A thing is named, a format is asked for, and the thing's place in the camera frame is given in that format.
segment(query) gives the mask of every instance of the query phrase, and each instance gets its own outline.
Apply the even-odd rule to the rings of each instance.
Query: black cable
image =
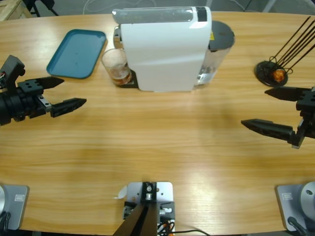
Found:
[[[290,225],[292,225],[297,232],[300,233],[300,235],[302,236],[310,236],[309,232],[307,231],[307,229],[305,229],[302,225],[300,225],[296,219],[292,216],[290,216],[288,219],[287,219],[288,223]]]
[[[160,236],[168,236],[169,234],[186,234],[186,233],[191,233],[191,232],[199,232],[199,233],[202,233],[203,235],[206,235],[206,236],[210,236],[210,234],[202,231],[202,230],[184,230],[184,231],[172,231],[173,228],[175,227],[175,222],[164,222],[164,223],[161,223],[159,224],[159,226],[162,226],[164,225],[165,226],[163,227],[162,230],[160,230],[158,232],[157,235],[160,235]]]
[[[186,233],[190,233],[190,232],[199,232],[202,233],[206,236],[211,236],[210,234],[207,234],[206,232],[202,231],[202,230],[184,230],[184,231],[173,231],[173,232],[168,232],[169,234],[186,234]]]
[[[252,2],[252,0],[250,0],[250,1],[247,3],[246,7],[244,8],[244,11],[246,11],[246,10],[247,10],[247,8],[248,8],[248,7],[249,7],[249,5],[251,4],[251,2]]]

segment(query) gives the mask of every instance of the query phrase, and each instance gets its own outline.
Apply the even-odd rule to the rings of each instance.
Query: metal bracket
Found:
[[[7,229],[17,230],[23,220],[29,188],[22,185],[0,185],[0,214],[9,213]]]

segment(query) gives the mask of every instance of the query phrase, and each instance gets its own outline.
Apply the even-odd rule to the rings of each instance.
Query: floor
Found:
[[[87,0],[55,0],[59,15],[81,15]],[[89,0],[85,14],[111,13],[113,8],[205,5],[207,0]],[[250,0],[213,0],[212,11],[243,11]],[[248,11],[262,11],[268,0],[252,0]],[[41,16],[53,16],[41,1],[36,2]],[[277,0],[270,12],[315,15],[311,0]]]

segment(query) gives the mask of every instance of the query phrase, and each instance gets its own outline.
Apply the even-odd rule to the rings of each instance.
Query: black rod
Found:
[[[291,45],[291,47],[283,54],[283,56],[279,59],[278,63],[281,63],[282,60],[285,60],[290,54],[296,49],[296,47],[303,42],[303,40],[314,30],[315,27],[313,27],[300,41],[299,39],[305,34],[305,32],[312,26],[312,24],[315,22],[312,21],[310,25],[304,30],[304,32],[297,38],[297,40]]]
[[[291,38],[284,44],[284,46],[277,52],[277,54],[274,56],[274,58],[282,51],[282,49],[291,41],[291,39],[298,33],[298,31],[305,25],[305,23],[310,19],[311,16],[309,16],[304,23],[297,29],[297,31],[291,36]]]
[[[298,51],[294,52],[294,54],[288,58],[286,61],[284,61],[281,66],[285,67],[290,61],[292,61],[307,45],[309,45],[310,42],[312,42],[315,38],[315,31],[307,38],[307,41],[305,41],[303,44],[300,45],[298,48]]]
[[[315,48],[315,44],[314,44],[310,49],[308,49],[307,52],[305,52],[305,53],[303,54],[303,56],[301,56],[300,59],[297,60],[297,62],[296,62],[295,64],[293,64],[293,65],[288,69],[288,71],[291,70],[291,69],[293,68],[293,66],[295,66],[300,60],[302,60],[303,57],[305,57],[311,50],[313,50],[313,48]]]

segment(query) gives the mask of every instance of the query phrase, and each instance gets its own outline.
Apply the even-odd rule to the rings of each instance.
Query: glass cup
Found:
[[[106,51],[102,56],[102,64],[114,84],[124,85],[131,80],[131,71],[123,49],[114,48]]]

